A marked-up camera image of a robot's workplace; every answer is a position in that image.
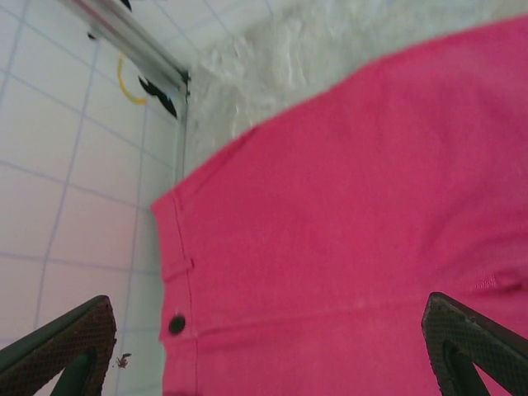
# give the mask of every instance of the tile grout line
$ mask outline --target tile grout line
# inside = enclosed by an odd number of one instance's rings
[[[154,2],[153,4],[159,8],[159,11],[172,23],[174,27],[176,27],[176,30],[180,32],[180,35],[184,37],[189,42],[189,44],[191,44],[192,48],[194,48],[198,54],[201,54],[200,49],[196,47],[195,43],[192,42],[186,32],[168,15],[168,13],[165,11],[165,8],[160,6],[157,2]]]
[[[41,308],[42,308],[42,295],[44,293],[44,282],[45,282],[46,268],[48,266],[48,261],[50,259],[51,248],[53,246],[53,242],[55,240],[55,237],[57,235],[57,231],[59,229],[59,223],[60,223],[60,219],[62,217],[62,213],[63,213],[63,209],[64,209],[64,203],[66,201],[66,194],[67,194],[67,191],[68,191],[69,180],[70,180],[70,177],[72,176],[73,165],[75,163],[75,158],[77,156],[79,141],[81,139],[81,134],[82,134],[82,131],[83,131],[84,121],[86,120],[85,114],[86,114],[86,109],[87,109],[87,106],[88,106],[88,100],[90,98],[90,93],[92,91],[93,76],[94,76],[94,72],[95,72],[95,65],[96,65],[96,61],[97,61],[97,55],[99,53],[99,48],[100,48],[100,45],[98,45],[96,47],[96,50],[94,51],[94,54],[93,54],[92,67],[91,67],[91,70],[90,70],[90,78],[88,80],[86,93],[84,95],[84,103],[82,104],[82,111],[81,111],[81,120],[79,121],[77,136],[75,137],[75,143],[73,144],[73,153],[72,153],[72,157],[71,157],[70,162],[69,162],[68,174],[66,176],[66,181],[64,182],[64,189],[63,189],[63,194],[61,196],[60,203],[59,203],[59,210],[57,211],[57,215],[55,217],[54,227],[53,227],[53,230],[51,232],[51,238],[49,239],[48,247],[47,247],[46,253],[45,253],[44,265],[42,267],[42,275],[41,275],[41,278],[40,278],[40,288],[39,288],[39,294],[38,294],[38,300],[37,300],[37,306],[36,306],[36,315],[35,315],[35,323],[34,323],[34,329],[35,330],[38,328],[39,321],[40,321],[40,311],[41,311]]]
[[[144,108],[144,114],[143,114],[143,136],[141,139],[141,149],[143,150],[145,146],[145,139],[147,135],[147,107]],[[143,155],[141,155],[141,158],[139,159],[139,175],[138,175],[138,191],[137,191],[137,197],[136,197],[136,205],[139,206],[139,200],[141,198],[141,179],[142,179],[142,173],[143,173]],[[138,218],[139,218],[139,210],[135,211],[135,221],[134,221],[134,236],[132,239],[132,257],[130,259],[130,270],[134,268],[134,260],[135,260],[135,242],[136,237],[138,233]],[[127,321],[128,321],[128,314],[129,314],[129,308],[130,308],[130,288],[132,286],[132,276],[133,272],[130,271],[129,274],[129,282],[128,282],[128,289],[126,291],[126,303],[125,303],[125,316],[123,317],[123,328],[127,328]],[[121,342],[121,348],[120,348],[120,356],[123,355],[123,350],[125,349],[125,334],[123,335],[123,341]],[[117,394],[119,390],[119,382],[120,382],[120,374],[121,371],[117,371],[117,381],[115,382],[115,392],[114,394]]]
[[[46,91],[43,91],[42,89],[38,88],[38,87],[35,87],[34,85],[32,85],[30,82],[27,82],[26,80],[24,80],[23,78],[20,78],[12,73],[9,73],[9,72],[4,72],[6,73],[6,76],[9,76],[10,78],[18,81],[19,83],[25,85],[26,87],[32,89],[33,91],[36,91],[38,92],[39,94],[49,98],[50,100],[60,104],[61,106],[64,106],[65,108],[69,109],[70,111],[73,111],[81,116],[83,116],[83,113],[79,110],[79,109],[76,109],[75,107],[73,106],[70,106],[68,103],[64,102],[64,101],[61,101],[60,99],[50,95],[48,92]],[[157,115],[159,116],[162,116],[158,111],[154,111],[153,109],[149,108],[148,109],[149,111],[152,111],[153,113],[156,113]],[[103,128],[106,132],[114,135],[116,138],[122,140],[123,142],[127,143],[128,145],[132,146],[132,147],[135,147],[136,149],[138,150],[141,150],[141,146],[134,143],[133,141],[131,140],[128,140],[126,137],[122,136],[120,133],[114,131],[112,128],[109,128],[108,126],[102,124],[100,121],[92,118],[91,116],[89,115],[84,115],[84,118],[86,118],[88,121],[92,122],[93,124],[97,125],[97,126],[100,126],[101,128]],[[172,169],[172,166],[169,165],[168,163],[165,163],[165,161],[163,161],[161,158],[158,158],[156,157],[156,155],[146,151],[143,149],[143,153],[145,153],[148,157],[151,157],[152,159],[154,159],[155,161],[157,161],[158,163],[161,163],[162,165],[164,165],[165,167],[168,167],[170,169]]]
[[[227,7],[222,8],[218,11],[218,16],[221,17],[224,14],[227,14],[228,12],[234,11],[237,8],[240,8],[240,6],[244,4],[250,4],[251,2],[256,2],[257,0],[235,0],[231,4],[229,4]]]
[[[162,117],[165,121],[169,121],[169,120],[171,120],[173,118],[172,115],[169,114],[166,111],[160,111],[160,110],[156,109],[153,106],[147,106],[147,107],[148,107],[149,111],[151,111],[152,113],[155,113],[158,116]]]
[[[11,252],[0,252],[0,257],[5,258],[11,258],[13,260],[23,260],[28,262],[43,262],[44,257],[38,257],[38,256],[27,256],[24,254],[17,254],[17,253],[11,253]],[[64,260],[60,258],[49,258],[48,262],[54,263],[54,264],[60,264],[64,266],[76,266],[81,268],[96,268],[104,271],[110,271],[110,272],[133,272],[137,275],[143,275],[143,276],[160,276],[161,271],[160,270],[136,270],[136,269],[125,269],[120,268],[118,266],[111,266],[108,264],[99,264],[94,262],[79,262],[76,260]]]
[[[8,10],[5,6],[3,6],[2,4],[0,4],[0,11],[4,11],[6,14],[9,14],[11,15],[13,18],[15,18],[17,21],[20,21],[20,17],[14,13],[13,11],[11,10]]]
[[[12,17],[14,17],[17,21],[21,21],[21,18],[10,12],[9,10],[7,10],[6,8],[4,8],[1,4],[0,4],[0,11],[4,11],[5,13],[11,15]],[[36,26],[33,26],[30,22],[28,21],[21,21],[23,23],[24,26],[28,27],[29,29],[31,29],[32,31],[34,31],[36,34],[42,36],[44,39],[46,39],[47,41],[49,41],[51,44],[53,45],[56,45],[57,47],[59,47],[62,51],[64,51],[65,53],[67,53],[68,55],[72,56],[73,58],[75,58],[77,61],[81,62],[82,64],[84,64],[85,66],[87,67],[91,67],[90,63],[87,62],[86,60],[84,60],[83,58],[81,58],[79,55],[75,54],[72,50],[70,50],[68,47],[60,44],[57,40],[55,40],[54,38],[48,36],[45,32],[43,32],[39,27],[36,27]],[[170,40],[173,40],[175,37],[179,37],[180,35],[182,35],[181,33],[178,33],[178,35],[176,36],[171,36],[169,39]],[[162,43],[165,42],[166,40],[169,40],[169,39],[163,39],[163,40],[160,40]],[[3,71],[4,73],[7,73],[6,70],[0,68],[0,71]],[[110,75],[106,74],[104,71],[101,71],[99,70],[98,68],[96,68],[96,73],[103,77],[105,80],[109,81],[110,83],[112,83],[114,86],[116,87],[119,87],[119,83],[113,78],[111,77]],[[155,108],[152,108],[150,107],[150,110],[153,111],[154,113],[162,116],[162,117],[165,117],[165,118],[168,118],[168,115],[166,115],[164,112],[162,113],[161,111],[158,111],[156,110]]]
[[[270,0],[264,0],[264,2],[267,5],[267,9],[270,10],[270,16],[273,17],[275,13],[273,12],[273,8],[271,8]]]
[[[11,48],[11,53],[9,54],[9,60],[6,66],[6,76],[3,79],[2,86],[0,87],[0,108],[2,108],[3,98],[6,96],[7,83],[11,77],[11,69],[15,63],[15,57],[17,56],[18,45],[20,44],[20,39],[22,36],[22,31],[24,30],[24,20],[26,19],[27,10],[29,9],[30,0],[25,0],[24,7],[22,8],[21,17],[18,18],[18,26],[16,27],[15,39],[13,41],[13,48]]]
[[[1,166],[9,167],[9,168],[17,170],[19,172],[24,172],[24,173],[27,173],[27,174],[32,175],[34,177],[39,177],[39,178],[48,180],[49,182],[54,182],[54,183],[60,184],[62,186],[65,184],[64,180],[58,179],[58,178],[53,177],[53,176],[46,175],[44,173],[33,171],[31,169],[26,169],[25,167],[21,167],[20,165],[17,165],[15,163],[10,163],[10,162],[4,161],[2,159],[0,159],[0,167]],[[113,202],[117,202],[117,203],[120,203],[120,204],[123,204],[123,205],[131,206],[133,208],[137,208],[138,207],[136,204],[128,202],[127,200],[122,200],[121,198],[116,198],[114,196],[109,196],[109,195],[105,194],[104,192],[99,192],[99,191],[93,190],[91,188],[87,188],[87,187],[83,187],[83,186],[77,185],[75,183],[69,183],[69,186],[74,188],[75,190],[80,190],[82,192],[86,192],[87,194],[92,194],[92,195],[95,195],[95,196],[99,196],[101,198],[105,198],[106,200],[111,200]]]
[[[224,28],[225,32],[231,37],[234,37],[234,34],[228,29],[228,27],[224,24],[224,21],[222,21],[222,18],[220,18],[219,14],[216,13],[214,8],[209,4],[208,0],[202,0],[204,4],[210,9],[210,11],[213,13],[214,18],[219,22],[220,25]]]
[[[228,12],[231,12],[232,10],[235,10],[241,4],[243,4],[243,3],[245,4],[245,3],[249,2],[249,1],[251,1],[251,0],[237,0],[234,3],[229,4],[227,7],[224,7],[224,8],[222,8],[221,10],[219,10],[217,12],[213,10],[211,12],[211,14],[212,14],[211,16],[208,16],[208,17],[206,17],[204,19],[201,19],[198,22],[195,22],[192,25],[190,25],[190,26],[188,26],[188,27],[186,27],[185,29],[182,29],[182,30],[185,31],[185,32],[198,30],[201,27],[203,27],[203,26],[207,25],[208,23],[210,23],[211,21],[217,21],[218,18],[221,19],[224,14],[227,14]],[[176,40],[176,39],[180,38],[181,35],[182,35],[182,33],[178,32],[177,35],[172,35],[170,37],[161,39],[160,42],[162,44],[166,44],[169,41]]]

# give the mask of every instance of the metal button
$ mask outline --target metal button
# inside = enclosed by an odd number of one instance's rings
[[[168,331],[173,335],[177,336],[185,328],[185,317],[183,315],[176,315],[171,319],[171,322],[168,324]]]

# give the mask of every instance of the black object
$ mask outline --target black object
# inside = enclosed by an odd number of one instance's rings
[[[0,351],[0,394],[35,394],[64,369],[51,396],[100,395],[115,335],[108,297],[90,299]]]
[[[143,81],[141,77],[138,77],[139,83],[141,84],[141,87],[151,96],[151,97],[158,97],[159,101],[165,107],[165,110],[167,110],[171,115],[173,115],[175,118],[178,118],[178,114],[176,112],[176,107],[172,104],[172,99],[165,95],[163,91],[161,91],[158,87],[156,87],[154,84],[152,84],[149,80],[147,82]]]
[[[176,315],[171,319],[171,322],[168,324],[168,331],[173,335],[177,336],[185,328],[185,317],[183,315]]]
[[[121,0],[121,2],[129,9],[130,12],[132,12],[132,6],[130,5],[129,0]],[[90,40],[95,40],[96,38],[90,34],[88,34],[88,38]],[[185,83],[186,87],[188,86],[189,81],[191,80],[189,78],[189,73],[187,71],[177,70],[181,76],[181,80]],[[149,80],[146,82],[141,79],[139,79],[139,83],[141,84],[141,87],[151,96],[151,97],[157,97],[165,110],[167,110],[174,118],[178,118],[176,107],[172,103],[172,99],[168,97],[162,90],[160,90],[158,87],[156,87],[154,84],[152,84]]]
[[[432,369],[444,396],[489,396],[474,364],[513,395],[528,395],[528,341],[442,293],[422,320]]]

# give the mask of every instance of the pink jeans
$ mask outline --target pink jeans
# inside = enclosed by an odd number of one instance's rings
[[[432,291],[528,337],[527,37],[372,63],[156,202],[164,392],[440,394]]]

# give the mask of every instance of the fabric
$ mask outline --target fabric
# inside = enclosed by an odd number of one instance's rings
[[[165,394],[439,394],[432,291],[528,337],[526,37],[381,59],[156,202]]]

